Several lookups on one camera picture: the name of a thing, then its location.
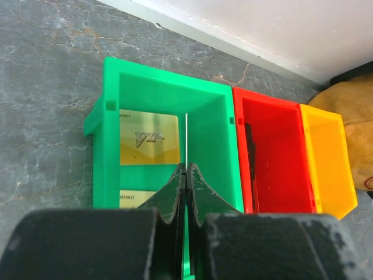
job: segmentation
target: green plastic bin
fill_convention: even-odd
[[[84,123],[84,134],[93,135],[93,207],[118,208],[120,190],[157,191],[176,167],[119,164],[119,109],[177,115],[183,162],[187,113],[188,161],[243,212],[231,88],[116,58],[104,60],[103,94]],[[185,228],[184,278],[190,278]]]

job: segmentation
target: yellow plastic bin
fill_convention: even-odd
[[[341,219],[357,205],[342,117],[303,104],[301,114],[316,210]]]

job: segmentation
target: card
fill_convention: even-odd
[[[119,208],[136,208],[147,201],[155,193],[155,191],[120,190]]]
[[[172,165],[180,162],[176,115],[119,110],[121,165]]]

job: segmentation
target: white wall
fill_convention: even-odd
[[[101,1],[310,85],[373,60],[372,0]]]

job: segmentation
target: storage bin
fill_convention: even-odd
[[[121,189],[157,191],[176,167],[119,164],[119,109],[177,115],[183,162],[187,113],[188,161],[198,165],[229,204],[243,211],[231,88],[115,58],[104,61],[103,93],[84,123],[84,134],[93,134],[95,208],[119,207]],[[187,278],[188,246],[184,249]]]
[[[341,219],[357,205],[342,117],[300,107],[317,211]]]
[[[299,104],[238,87],[233,99],[245,213],[316,212]],[[256,145],[254,209],[245,123]]]

